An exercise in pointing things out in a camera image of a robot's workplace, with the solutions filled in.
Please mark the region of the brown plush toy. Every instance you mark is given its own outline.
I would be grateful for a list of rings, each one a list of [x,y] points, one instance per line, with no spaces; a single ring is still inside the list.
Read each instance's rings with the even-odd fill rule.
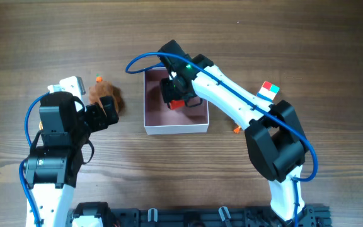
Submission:
[[[89,87],[89,103],[98,103],[103,107],[100,98],[110,96],[114,100],[116,112],[121,115],[124,112],[125,103],[120,88],[114,86],[110,81],[104,80],[101,76],[96,77],[96,83]]]

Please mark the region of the white box pink interior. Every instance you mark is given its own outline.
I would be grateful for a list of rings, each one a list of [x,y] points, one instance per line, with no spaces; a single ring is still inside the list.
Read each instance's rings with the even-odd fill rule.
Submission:
[[[149,135],[204,133],[209,127],[208,101],[197,107],[171,110],[163,101],[160,81],[168,77],[164,67],[144,72],[144,128]]]

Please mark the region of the yellow duck toy blue hat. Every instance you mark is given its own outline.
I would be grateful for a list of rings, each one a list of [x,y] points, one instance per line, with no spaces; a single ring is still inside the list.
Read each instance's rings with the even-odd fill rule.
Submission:
[[[237,127],[235,129],[233,129],[233,132],[236,134],[239,134],[240,130],[241,130],[241,127],[239,125],[237,125]]]

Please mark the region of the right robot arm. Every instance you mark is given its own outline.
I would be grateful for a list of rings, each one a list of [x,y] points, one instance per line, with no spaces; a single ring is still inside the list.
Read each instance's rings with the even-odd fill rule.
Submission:
[[[167,107],[175,110],[198,98],[232,118],[245,133],[252,165],[268,180],[272,211],[284,221],[298,223],[304,207],[299,180],[309,147],[293,106],[284,100],[273,103],[279,89],[264,82],[254,95],[206,56],[190,57],[175,40],[158,50],[158,58],[168,72],[160,82]]]

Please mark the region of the multicoloured puzzle cube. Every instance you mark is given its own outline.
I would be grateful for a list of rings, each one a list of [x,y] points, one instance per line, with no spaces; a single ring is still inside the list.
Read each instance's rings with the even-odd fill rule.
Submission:
[[[259,92],[257,93],[257,97],[260,97],[264,100],[268,100],[273,102],[274,98],[276,97],[277,93],[279,92],[280,88],[268,81],[264,81],[262,87],[260,88]]]

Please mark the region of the red toy truck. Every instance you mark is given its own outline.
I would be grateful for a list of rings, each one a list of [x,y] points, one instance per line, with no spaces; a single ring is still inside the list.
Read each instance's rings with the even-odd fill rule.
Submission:
[[[172,100],[169,103],[167,103],[167,106],[170,110],[176,110],[178,108],[182,108],[185,106],[184,100]]]

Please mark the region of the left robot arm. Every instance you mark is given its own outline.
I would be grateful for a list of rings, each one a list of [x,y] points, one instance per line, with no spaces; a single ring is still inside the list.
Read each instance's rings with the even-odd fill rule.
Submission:
[[[19,167],[28,201],[27,226],[65,226],[74,197],[77,175],[86,164],[82,148],[91,133],[118,122],[115,100],[81,105],[72,93],[58,91],[37,99],[42,128],[30,141],[30,154]]]

